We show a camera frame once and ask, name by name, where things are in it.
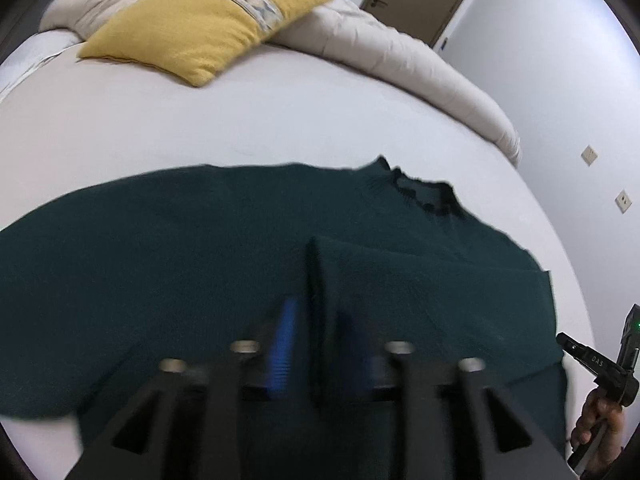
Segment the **dark green sweater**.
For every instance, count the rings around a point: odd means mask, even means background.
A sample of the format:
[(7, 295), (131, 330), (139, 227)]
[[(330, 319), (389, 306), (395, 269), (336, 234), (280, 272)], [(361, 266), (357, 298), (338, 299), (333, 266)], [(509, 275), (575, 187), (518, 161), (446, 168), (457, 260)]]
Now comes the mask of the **dark green sweater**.
[(1, 234), (1, 411), (75, 414), (86, 442), (162, 359), (205, 362), (298, 305), (286, 398), (247, 408), (254, 476), (381, 479), (390, 414), (337, 396), (350, 323), (424, 360), (483, 359), (558, 452), (567, 379), (548, 274), (446, 183), (197, 166), (67, 194)]

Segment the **white bed sheet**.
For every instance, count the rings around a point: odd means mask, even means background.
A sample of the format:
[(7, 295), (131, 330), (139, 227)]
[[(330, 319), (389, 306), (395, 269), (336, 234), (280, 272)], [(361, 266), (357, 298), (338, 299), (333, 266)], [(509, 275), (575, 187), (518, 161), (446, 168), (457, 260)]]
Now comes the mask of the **white bed sheet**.
[(263, 46), (195, 89), (71, 47), (1, 102), (1, 221), (65, 193), (169, 167), (359, 167), (384, 156), (452, 185), (463, 206), (551, 274), (559, 329), (593, 334), (570, 260), (518, 170), (435, 107), (345, 66)]

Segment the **yellow patterned cushion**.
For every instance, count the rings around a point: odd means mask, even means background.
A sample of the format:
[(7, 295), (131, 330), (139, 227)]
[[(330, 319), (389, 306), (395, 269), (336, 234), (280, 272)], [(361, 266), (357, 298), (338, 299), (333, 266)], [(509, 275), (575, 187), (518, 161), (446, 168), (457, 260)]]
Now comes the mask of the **yellow patterned cushion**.
[(332, 0), (138, 0), (78, 56), (136, 62), (203, 87), (237, 58)]

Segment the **beige duvet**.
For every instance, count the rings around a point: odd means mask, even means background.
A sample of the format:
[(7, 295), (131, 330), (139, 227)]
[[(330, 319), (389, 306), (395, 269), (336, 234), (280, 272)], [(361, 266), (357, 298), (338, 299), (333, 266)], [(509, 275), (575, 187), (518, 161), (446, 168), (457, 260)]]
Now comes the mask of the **beige duvet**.
[[(117, 11), (136, 1), (53, 0), (43, 12), (39, 28), (43, 32), (71, 30), (82, 39), (83, 47)], [(322, 4), (265, 42), (337, 62), (392, 84), (496, 144), (512, 164), (521, 160), (520, 137), (514, 125), (486, 92), (423, 41), (382, 24), (350, 0)]]

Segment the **white pillow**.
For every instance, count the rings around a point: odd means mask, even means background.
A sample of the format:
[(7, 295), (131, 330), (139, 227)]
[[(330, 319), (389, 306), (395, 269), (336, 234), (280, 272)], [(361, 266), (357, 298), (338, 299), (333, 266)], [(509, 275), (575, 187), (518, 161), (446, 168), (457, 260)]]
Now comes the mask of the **white pillow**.
[(82, 39), (68, 29), (38, 32), (27, 38), (1, 64), (0, 100), (42, 66), (81, 43)]

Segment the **lower wall socket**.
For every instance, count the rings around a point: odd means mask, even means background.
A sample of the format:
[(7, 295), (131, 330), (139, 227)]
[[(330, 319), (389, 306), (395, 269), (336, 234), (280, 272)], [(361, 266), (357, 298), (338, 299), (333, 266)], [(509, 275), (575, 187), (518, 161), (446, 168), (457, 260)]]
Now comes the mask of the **lower wall socket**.
[(615, 197), (615, 203), (622, 214), (632, 205), (632, 200), (625, 190), (621, 190)]

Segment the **wall socket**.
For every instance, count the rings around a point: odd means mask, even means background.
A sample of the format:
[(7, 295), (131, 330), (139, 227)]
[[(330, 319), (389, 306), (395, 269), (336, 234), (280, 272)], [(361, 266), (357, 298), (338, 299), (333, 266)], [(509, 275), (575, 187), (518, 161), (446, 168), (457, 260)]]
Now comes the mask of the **wall socket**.
[(615, 197), (615, 203), (622, 214), (632, 205), (632, 200), (625, 190), (621, 190)]
[(598, 158), (598, 153), (591, 145), (587, 145), (582, 151), (582, 160), (587, 166), (591, 166)]

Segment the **upper wall socket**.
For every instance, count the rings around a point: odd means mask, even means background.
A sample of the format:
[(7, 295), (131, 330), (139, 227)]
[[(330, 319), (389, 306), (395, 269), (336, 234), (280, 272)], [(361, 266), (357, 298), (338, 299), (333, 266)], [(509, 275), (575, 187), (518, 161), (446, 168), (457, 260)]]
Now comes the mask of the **upper wall socket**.
[(598, 153), (591, 145), (587, 145), (582, 151), (582, 160), (587, 166), (591, 166), (598, 158)]

